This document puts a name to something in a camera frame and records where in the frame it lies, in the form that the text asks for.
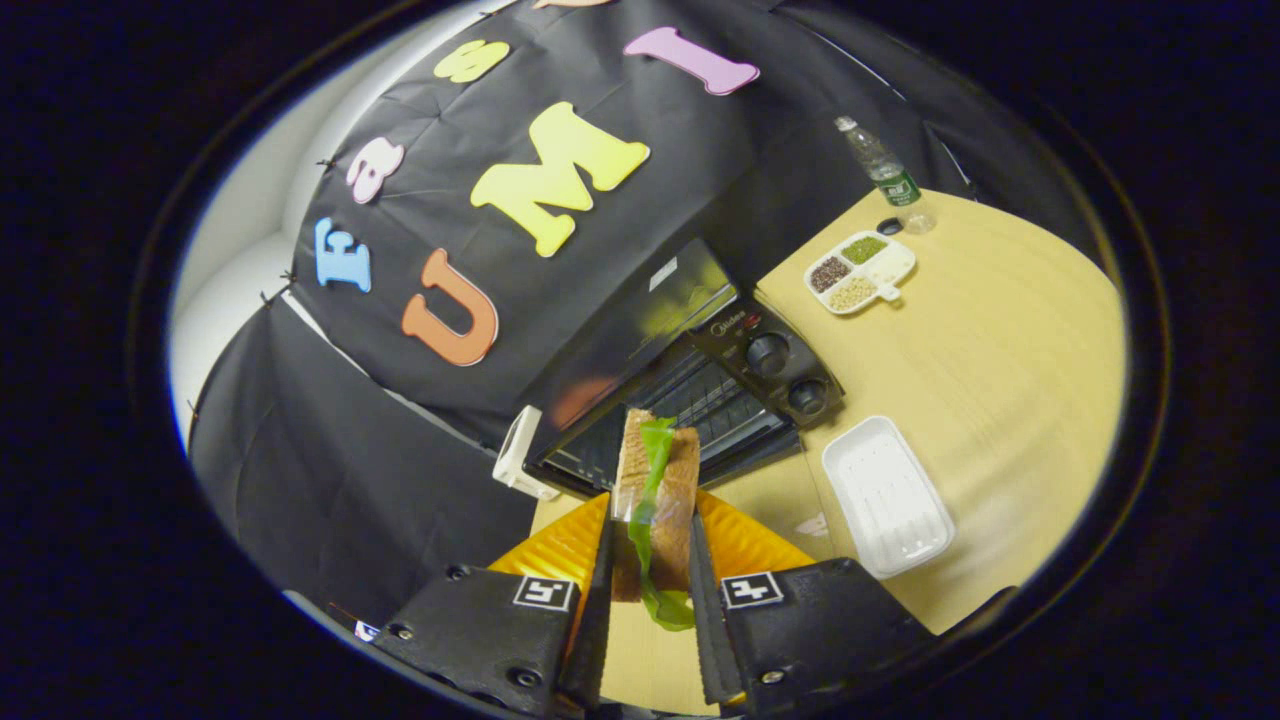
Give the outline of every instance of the white wall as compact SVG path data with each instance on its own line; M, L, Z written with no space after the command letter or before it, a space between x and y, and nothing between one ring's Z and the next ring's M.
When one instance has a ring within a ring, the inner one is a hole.
M321 167L360 115L419 60L511 0L460 4L347 65L251 145L210 199L187 247L170 309L169 380L186 447L191 407L218 356L279 292Z

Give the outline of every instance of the water bottle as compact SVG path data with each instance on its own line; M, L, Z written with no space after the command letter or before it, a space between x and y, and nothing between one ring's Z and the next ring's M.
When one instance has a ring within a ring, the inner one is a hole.
M836 118L836 129L845 133L858 164L867 170L867 176L893 206L902 229L913 234L929 232L936 224L933 213L929 211L920 187L915 184L897 156L847 115Z

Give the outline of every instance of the table surface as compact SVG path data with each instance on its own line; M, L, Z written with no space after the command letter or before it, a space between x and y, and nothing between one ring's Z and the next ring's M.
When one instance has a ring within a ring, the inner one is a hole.
M901 299L828 313L804 272L891 215L868 195L771 272L758 300L785 316L845 389L804 452L713 491L815 559L858 557L822 451L872 415L893 420L956 525L925 565L883 580L941 633L1025 582L1071 529L1108 460L1125 386L1119 292L1084 255L1000 210L931 192L937 227L895 240L916 256ZM579 505L540 502L532 532ZM701 697L695 634L614 603L602 694L681 714Z

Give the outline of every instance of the bread slice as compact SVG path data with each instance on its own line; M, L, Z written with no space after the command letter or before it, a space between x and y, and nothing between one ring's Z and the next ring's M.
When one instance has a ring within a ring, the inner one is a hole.
M614 514L631 516L644 496L649 457L640 425L653 420L648 410L630 410L618 454L618 477L613 486ZM671 459L658 487L658 511L650 541L653 562L649 577L660 591L689 592L689 533L698 493L700 460L698 430L680 428L671 443ZM626 533L626 523L614 523L613 600L640 602L640 559Z

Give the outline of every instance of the green bottle label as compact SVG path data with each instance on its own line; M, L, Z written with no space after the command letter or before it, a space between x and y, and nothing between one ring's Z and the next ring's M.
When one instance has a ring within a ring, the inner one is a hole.
M879 186L888 204L896 208L910 205L920 199L920 188L911 179L911 176L906 174L906 170L891 178L882 179L876 184Z

